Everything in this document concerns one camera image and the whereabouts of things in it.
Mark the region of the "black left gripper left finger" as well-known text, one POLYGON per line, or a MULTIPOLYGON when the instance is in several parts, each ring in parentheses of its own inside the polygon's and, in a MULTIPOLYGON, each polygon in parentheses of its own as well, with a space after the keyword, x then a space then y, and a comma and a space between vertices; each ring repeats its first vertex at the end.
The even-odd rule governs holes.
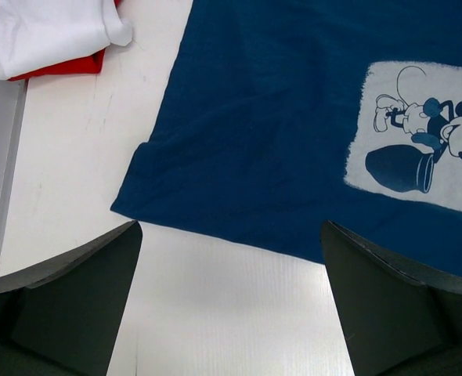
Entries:
POLYGON ((0 375, 105 375, 142 239, 127 222, 0 277, 0 375))

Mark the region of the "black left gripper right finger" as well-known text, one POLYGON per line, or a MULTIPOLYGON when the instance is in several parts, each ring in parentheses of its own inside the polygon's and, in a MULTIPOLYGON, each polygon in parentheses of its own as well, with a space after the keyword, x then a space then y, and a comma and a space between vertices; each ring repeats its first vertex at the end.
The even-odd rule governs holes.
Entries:
POLYGON ((356 375, 462 375, 462 277, 326 221, 321 248, 356 375))

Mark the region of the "blue printed t shirt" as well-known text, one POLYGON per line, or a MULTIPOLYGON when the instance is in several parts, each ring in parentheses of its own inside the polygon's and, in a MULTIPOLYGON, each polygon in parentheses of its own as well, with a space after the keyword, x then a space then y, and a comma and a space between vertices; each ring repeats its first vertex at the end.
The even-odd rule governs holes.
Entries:
POLYGON ((313 262, 330 220, 462 276, 462 1, 195 1, 111 208, 313 262))

